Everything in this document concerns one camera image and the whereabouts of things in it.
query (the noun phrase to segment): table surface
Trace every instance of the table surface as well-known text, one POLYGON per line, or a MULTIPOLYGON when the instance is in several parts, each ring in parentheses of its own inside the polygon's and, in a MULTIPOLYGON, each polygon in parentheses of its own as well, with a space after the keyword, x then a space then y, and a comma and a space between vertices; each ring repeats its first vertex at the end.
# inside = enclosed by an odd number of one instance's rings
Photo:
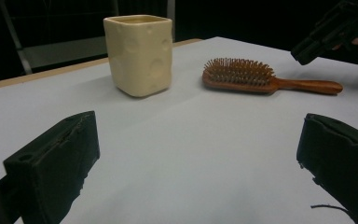
POLYGON ((308 113, 358 129, 358 65, 318 58, 303 66, 285 50, 214 37, 174 48, 172 85, 145 98, 118 90, 107 61, 53 75, 1 83, 0 178, 2 161, 39 134, 95 111, 101 158, 62 223, 353 223, 342 211, 310 208, 340 204, 300 169, 296 150, 308 113), (344 90, 206 89, 203 66, 217 57, 344 90))

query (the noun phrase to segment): cup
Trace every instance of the cup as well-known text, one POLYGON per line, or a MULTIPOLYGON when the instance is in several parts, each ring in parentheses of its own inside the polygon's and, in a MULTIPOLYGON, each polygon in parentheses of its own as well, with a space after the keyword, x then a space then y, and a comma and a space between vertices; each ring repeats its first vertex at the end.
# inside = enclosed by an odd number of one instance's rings
POLYGON ((134 97, 164 91, 172 82, 172 20, 151 15, 103 19, 115 85, 134 97))

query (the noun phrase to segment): hairbrush handle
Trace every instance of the hairbrush handle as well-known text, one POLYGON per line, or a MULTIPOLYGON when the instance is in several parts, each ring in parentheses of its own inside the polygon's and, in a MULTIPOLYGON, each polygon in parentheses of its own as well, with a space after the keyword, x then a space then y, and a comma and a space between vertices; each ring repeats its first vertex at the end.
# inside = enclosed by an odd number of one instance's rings
POLYGON ((294 89, 313 91, 323 94, 338 94, 342 92, 341 84, 325 80, 292 80, 275 77, 279 89, 294 89))

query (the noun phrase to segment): hairbrush head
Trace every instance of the hairbrush head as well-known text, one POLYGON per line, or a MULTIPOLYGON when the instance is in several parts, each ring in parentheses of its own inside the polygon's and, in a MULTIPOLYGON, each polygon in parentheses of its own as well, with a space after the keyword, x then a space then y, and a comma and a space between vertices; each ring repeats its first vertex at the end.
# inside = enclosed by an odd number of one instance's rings
POLYGON ((202 75, 206 86, 237 91, 271 92, 273 78, 274 71, 268 64, 230 58, 208 61, 202 75))

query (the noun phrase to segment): wooden hairbrush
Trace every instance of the wooden hairbrush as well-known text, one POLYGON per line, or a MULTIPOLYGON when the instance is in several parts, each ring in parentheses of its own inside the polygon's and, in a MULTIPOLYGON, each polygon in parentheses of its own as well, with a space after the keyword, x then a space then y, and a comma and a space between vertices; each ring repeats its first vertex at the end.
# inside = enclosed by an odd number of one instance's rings
POLYGON ((262 93, 283 89, 322 94, 342 91, 342 86, 333 81, 277 78, 269 65, 245 59, 216 58, 208 61, 204 66, 202 82, 211 88, 262 93))

